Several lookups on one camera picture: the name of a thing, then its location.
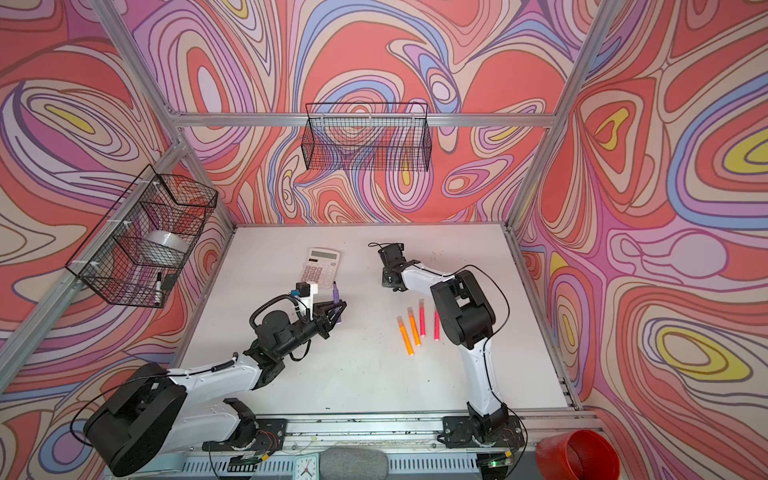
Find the mint green clock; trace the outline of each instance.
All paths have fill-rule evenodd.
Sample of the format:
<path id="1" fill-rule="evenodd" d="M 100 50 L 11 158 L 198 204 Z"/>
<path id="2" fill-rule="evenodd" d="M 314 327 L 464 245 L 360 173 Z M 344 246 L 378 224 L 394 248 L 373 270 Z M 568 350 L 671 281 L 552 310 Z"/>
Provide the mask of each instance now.
<path id="1" fill-rule="evenodd" d="M 320 478 L 320 455 L 310 453 L 293 460 L 293 480 L 317 480 Z"/>

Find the black wire mesh basket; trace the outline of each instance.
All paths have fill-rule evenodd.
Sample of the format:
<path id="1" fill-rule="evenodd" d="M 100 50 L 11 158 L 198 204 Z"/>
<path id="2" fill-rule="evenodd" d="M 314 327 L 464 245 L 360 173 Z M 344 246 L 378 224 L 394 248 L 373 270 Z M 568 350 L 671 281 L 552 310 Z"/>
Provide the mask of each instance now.
<path id="1" fill-rule="evenodd" d="M 306 104 L 306 169 L 428 171 L 428 112 L 423 102 Z"/>
<path id="2" fill-rule="evenodd" d="M 146 184 L 136 204 L 123 218 L 109 220 L 117 226 L 90 259 L 78 262 L 73 255 L 67 269 L 107 303 L 162 308 L 218 193 L 181 175 L 154 174 L 135 183 Z"/>

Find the table surface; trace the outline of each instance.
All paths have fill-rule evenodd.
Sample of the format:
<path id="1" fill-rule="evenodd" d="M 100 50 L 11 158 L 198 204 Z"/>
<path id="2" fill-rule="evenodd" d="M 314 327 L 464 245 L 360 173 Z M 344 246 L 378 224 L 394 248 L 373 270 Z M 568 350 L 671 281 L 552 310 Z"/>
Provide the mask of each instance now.
<path id="1" fill-rule="evenodd" d="M 255 339 L 249 315 L 294 288 L 310 248 L 325 247 L 341 253 L 336 284 L 348 304 L 342 322 L 329 339 L 313 339 L 305 360 L 285 358 L 286 368 L 271 384 L 237 398 L 257 415 L 465 410 L 462 347 L 442 333 L 439 342 L 434 340 L 435 307 L 425 298 L 427 337 L 414 346 L 414 356 L 406 354 L 396 317 L 402 316 L 408 326 L 407 309 L 412 307 L 418 323 L 423 295 L 382 287 L 381 260 L 376 248 L 367 247 L 369 242 L 402 242 L 407 260 L 444 272 L 467 263 L 485 270 L 511 306 L 507 326 L 492 340 L 502 399 L 513 409 L 567 406 L 497 224 L 238 228 L 181 366 L 224 361 L 247 349 Z M 484 275 L 475 272 L 475 278 L 496 313 L 497 329 L 507 316 L 504 300 Z M 318 302 L 331 299 L 331 290 L 316 296 Z M 289 312 L 291 321 L 296 319 L 290 303 L 273 306 L 278 307 Z"/>

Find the robotic arm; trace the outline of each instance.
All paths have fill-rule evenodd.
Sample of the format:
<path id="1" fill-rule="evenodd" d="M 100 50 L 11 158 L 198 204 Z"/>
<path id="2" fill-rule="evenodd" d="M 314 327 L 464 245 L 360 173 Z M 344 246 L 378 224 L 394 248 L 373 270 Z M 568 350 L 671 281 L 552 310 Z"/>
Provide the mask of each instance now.
<path id="1" fill-rule="evenodd" d="M 259 428 L 255 415 L 235 398 L 210 402 L 266 386 L 285 368 L 286 355 L 293 358 L 291 352 L 316 334 L 329 337 L 346 302 L 314 303 L 316 293 L 316 283 L 298 283 L 290 295 L 262 305 L 251 316 L 257 339 L 243 355 L 194 369 L 166 370 L 156 363 L 139 368 L 83 428 L 112 473 L 130 475 L 157 454 L 202 442 L 248 449 Z M 274 310 L 256 325 L 256 317 L 279 300 L 291 301 L 298 319 L 291 323 L 287 313 Z"/>
<path id="2" fill-rule="evenodd" d="M 472 272 L 452 274 L 428 269 L 418 260 L 406 260 L 403 250 L 402 243 L 379 249 L 384 264 L 382 286 L 432 296 L 445 336 L 461 346 L 469 387 L 469 433 L 477 443 L 492 442 L 511 421 L 506 404 L 494 394 L 498 389 L 491 361 L 492 326 L 496 321 L 493 309 Z"/>

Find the red bucket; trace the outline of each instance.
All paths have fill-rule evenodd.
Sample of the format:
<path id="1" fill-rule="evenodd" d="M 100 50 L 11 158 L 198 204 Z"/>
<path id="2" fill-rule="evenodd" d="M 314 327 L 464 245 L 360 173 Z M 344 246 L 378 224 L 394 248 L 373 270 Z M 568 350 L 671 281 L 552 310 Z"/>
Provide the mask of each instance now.
<path id="1" fill-rule="evenodd" d="M 591 430 L 541 440 L 536 464 L 546 480 L 618 480 L 620 471 L 613 446 Z"/>

